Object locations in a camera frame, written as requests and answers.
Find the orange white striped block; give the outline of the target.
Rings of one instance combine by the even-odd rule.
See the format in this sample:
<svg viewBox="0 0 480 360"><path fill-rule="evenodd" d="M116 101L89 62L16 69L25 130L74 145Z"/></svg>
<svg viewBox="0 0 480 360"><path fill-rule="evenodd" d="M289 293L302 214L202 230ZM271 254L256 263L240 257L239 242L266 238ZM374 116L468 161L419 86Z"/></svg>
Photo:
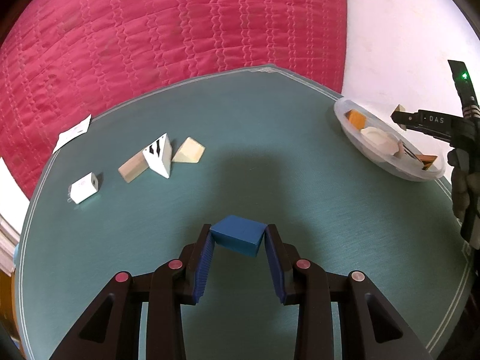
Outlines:
<svg viewBox="0 0 480 360"><path fill-rule="evenodd" d="M423 171L429 170L437 159L436 155L415 154L403 141L398 142L398 151L394 156L403 161L409 161L413 166L420 167Z"/></svg>

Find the white ceramic plate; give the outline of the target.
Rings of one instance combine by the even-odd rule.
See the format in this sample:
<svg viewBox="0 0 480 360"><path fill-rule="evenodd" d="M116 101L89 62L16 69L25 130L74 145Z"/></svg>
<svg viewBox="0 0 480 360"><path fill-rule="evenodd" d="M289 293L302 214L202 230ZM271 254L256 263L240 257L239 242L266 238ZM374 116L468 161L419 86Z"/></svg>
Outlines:
<svg viewBox="0 0 480 360"><path fill-rule="evenodd" d="M393 156L398 151L398 141L377 127L365 127L360 130L360 133L384 155Z"/></svg>

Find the blue wedge block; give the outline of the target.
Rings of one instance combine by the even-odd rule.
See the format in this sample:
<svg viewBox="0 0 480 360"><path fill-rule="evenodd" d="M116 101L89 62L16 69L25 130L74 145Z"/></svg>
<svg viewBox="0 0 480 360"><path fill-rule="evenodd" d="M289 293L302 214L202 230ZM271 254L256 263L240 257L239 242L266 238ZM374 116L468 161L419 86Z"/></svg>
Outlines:
<svg viewBox="0 0 480 360"><path fill-rule="evenodd" d="M229 215L211 225L211 234L215 242L224 248L255 257L266 228L266 223Z"/></svg>

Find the orange cube block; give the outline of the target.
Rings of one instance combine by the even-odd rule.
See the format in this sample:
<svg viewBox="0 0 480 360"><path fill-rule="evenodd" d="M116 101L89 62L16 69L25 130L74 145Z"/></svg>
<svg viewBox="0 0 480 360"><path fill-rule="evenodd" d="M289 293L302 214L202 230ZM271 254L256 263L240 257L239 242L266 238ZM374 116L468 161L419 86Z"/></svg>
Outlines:
<svg viewBox="0 0 480 360"><path fill-rule="evenodd" d="M365 128L366 126L366 121L367 118L365 115L363 115L361 112L357 110L350 110L345 114L347 120L351 123L353 127L355 127L357 130L361 130Z"/></svg>

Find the white USB power adapter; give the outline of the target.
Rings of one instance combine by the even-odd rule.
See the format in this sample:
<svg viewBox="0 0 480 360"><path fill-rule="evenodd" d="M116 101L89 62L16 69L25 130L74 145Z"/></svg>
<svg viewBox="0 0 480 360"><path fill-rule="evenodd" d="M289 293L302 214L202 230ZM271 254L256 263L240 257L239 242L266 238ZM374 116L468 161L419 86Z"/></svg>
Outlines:
<svg viewBox="0 0 480 360"><path fill-rule="evenodd" d="M93 172L90 172L69 186L68 196L78 205L96 194L98 190L98 178Z"/></svg>

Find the plain rectangular wooden block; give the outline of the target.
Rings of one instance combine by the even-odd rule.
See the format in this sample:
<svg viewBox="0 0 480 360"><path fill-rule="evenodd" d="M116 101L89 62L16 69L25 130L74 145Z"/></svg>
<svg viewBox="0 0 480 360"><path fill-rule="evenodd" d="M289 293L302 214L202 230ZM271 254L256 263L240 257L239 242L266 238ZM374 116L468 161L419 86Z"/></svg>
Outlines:
<svg viewBox="0 0 480 360"><path fill-rule="evenodd" d="M118 172L126 183L130 183L145 172L146 169L148 169L148 163L140 151L121 165L118 168Z"/></svg>

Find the plain wooden triangle block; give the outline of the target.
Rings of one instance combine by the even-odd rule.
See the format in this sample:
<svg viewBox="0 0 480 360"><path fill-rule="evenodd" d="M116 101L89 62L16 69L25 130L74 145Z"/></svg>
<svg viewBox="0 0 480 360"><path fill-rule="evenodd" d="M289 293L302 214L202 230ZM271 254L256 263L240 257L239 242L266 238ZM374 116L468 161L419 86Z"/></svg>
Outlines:
<svg viewBox="0 0 480 360"><path fill-rule="evenodd" d="M205 147L188 136L174 154L172 161L179 164L197 164L202 158Z"/></svg>

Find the white zebra striped triangle block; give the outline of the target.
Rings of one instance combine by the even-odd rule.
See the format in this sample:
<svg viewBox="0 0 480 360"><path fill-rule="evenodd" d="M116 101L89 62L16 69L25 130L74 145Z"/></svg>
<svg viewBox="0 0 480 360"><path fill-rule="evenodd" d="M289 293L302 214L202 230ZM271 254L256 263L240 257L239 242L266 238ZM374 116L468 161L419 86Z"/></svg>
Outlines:
<svg viewBox="0 0 480 360"><path fill-rule="evenodd" d="M170 177L173 149L167 133L145 147L142 155L149 169L166 179Z"/></svg>

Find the clear plastic bowl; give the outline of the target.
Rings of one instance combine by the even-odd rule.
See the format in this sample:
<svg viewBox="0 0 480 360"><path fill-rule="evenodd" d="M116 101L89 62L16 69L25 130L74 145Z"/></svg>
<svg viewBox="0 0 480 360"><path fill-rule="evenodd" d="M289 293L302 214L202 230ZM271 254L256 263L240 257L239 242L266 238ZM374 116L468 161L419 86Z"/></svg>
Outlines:
<svg viewBox="0 0 480 360"><path fill-rule="evenodd" d="M430 146L419 150L387 123L363 106L342 97L334 104L334 114L349 141L370 161L404 180L423 182L440 179L446 163Z"/></svg>

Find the white paper slip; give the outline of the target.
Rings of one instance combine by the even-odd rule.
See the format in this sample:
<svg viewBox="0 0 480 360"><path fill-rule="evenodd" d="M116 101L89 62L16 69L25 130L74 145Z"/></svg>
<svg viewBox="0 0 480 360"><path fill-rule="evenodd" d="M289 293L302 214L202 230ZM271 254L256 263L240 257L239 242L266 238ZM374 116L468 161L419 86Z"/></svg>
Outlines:
<svg viewBox="0 0 480 360"><path fill-rule="evenodd" d="M87 133L89 130L91 118L92 118L92 115L88 115L85 119L80 121L80 123L71 127L69 130L60 133L58 135L58 140L56 142L55 148L53 149L52 153L55 153L56 151L61 149L63 146L68 144L73 139Z"/></svg>

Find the red quilted cover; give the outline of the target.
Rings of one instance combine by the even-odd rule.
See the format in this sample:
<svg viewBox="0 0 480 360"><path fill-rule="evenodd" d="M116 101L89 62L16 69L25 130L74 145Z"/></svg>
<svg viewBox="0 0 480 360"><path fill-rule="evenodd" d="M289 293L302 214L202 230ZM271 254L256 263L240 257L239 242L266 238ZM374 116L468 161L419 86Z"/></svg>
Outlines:
<svg viewBox="0 0 480 360"><path fill-rule="evenodd" d="M88 116L264 64L340 91L346 43L347 0L33 0L1 44L1 157L31 196Z"/></svg>

